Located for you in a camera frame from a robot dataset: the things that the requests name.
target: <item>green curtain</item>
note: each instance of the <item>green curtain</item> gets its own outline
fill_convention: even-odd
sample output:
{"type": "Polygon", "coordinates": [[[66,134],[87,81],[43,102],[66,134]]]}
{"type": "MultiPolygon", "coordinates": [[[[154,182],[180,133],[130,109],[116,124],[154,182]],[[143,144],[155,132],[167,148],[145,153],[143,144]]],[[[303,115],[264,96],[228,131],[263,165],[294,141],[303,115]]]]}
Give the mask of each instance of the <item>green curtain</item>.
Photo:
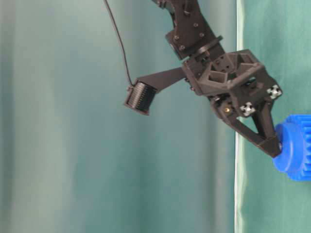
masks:
{"type": "MultiPolygon", "coordinates": [[[[110,0],[132,77],[181,66],[151,0],[110,0]]],[[[235,0],[200,0],[227,51],[235,0]]],[[[0,232],[232,232],[234,132],[181,81],[122,104],[101,0],[0,0],[0,232]]]]}
{"type": "MultiPolygon", "coordinates": [[[[238,2],[239,44],[253,51],[284,92],[272,111],[275,124],[289,114],[311,114],[311,1],[238,2]]],[[[236,232],[311,232],[311,183],[289,180],[269,156],[245,140],[239,144],[236,232]]]]}

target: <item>black cable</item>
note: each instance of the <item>black cable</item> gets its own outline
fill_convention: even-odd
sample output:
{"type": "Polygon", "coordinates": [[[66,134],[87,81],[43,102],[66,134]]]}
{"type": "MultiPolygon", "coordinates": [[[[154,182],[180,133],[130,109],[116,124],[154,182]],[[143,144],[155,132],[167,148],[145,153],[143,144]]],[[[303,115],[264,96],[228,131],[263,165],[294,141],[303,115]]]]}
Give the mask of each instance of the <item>black cable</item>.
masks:
{"type": "Polygon", "coordinates": [[[125,54],[124,45],[123,45],[123,43],[122,43],[122,39],[121,39],[119,30],[118,30],[116,21],[115,21],[115,19],[114,19],[114,17],[113,17],[113,14],[112,14],[111,9],[110,9],[110,7],[109,7],[108,1],[107,1],[107,0],[104,0],[104,3],[105,3],[105,5],[106,5],[106,8],[107,8],[107,11],[108,11],[108,13],[109,13],[110,19],[111,19],[111,21],[112,21],[113,28],[114,28],[114,30],[115,30],[115,32],[116,32],[116,34],[117,34],[118,42],[119,42],[120,47],[121,47],[122,58],[123,58],[124,66],[125,66],[125,71],[126,71],[126,76],[127,76],[128,83],[130,84],[131,87],[133,87],[133,83],[132,83],[131,77],[130,77],[130,71],[129,71],[128,65],[127,65],[127,60],[126,60],[126,54],[125,54]]]}

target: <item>bolt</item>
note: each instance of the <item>bolt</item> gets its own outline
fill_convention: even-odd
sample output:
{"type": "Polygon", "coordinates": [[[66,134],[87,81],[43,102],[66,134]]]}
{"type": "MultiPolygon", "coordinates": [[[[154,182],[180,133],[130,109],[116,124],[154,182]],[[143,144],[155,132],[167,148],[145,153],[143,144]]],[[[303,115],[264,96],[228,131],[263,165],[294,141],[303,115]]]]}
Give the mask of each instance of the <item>bolt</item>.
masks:
{"type": "Polygon", "coordinates": [[[181,46],[179,47],[179,50],[180,50],[180,51],[183,51],[183,50],[185,50],[185,48],[186,48],[186,47],[185,47],[184,45],[181,45],[181,46]]]}

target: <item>blue gear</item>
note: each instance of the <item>blue gear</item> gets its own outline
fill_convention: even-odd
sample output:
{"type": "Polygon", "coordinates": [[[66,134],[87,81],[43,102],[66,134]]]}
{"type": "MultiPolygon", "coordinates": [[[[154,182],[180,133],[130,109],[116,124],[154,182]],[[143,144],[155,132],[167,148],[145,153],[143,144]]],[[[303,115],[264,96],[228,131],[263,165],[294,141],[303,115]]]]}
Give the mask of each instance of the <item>blue gear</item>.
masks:
{"type": "Polygon", "coordinates": [[[276,126],[282,153],[275,167],[294,181],[311,181],[311,115],[290,115],[276,126]]]}

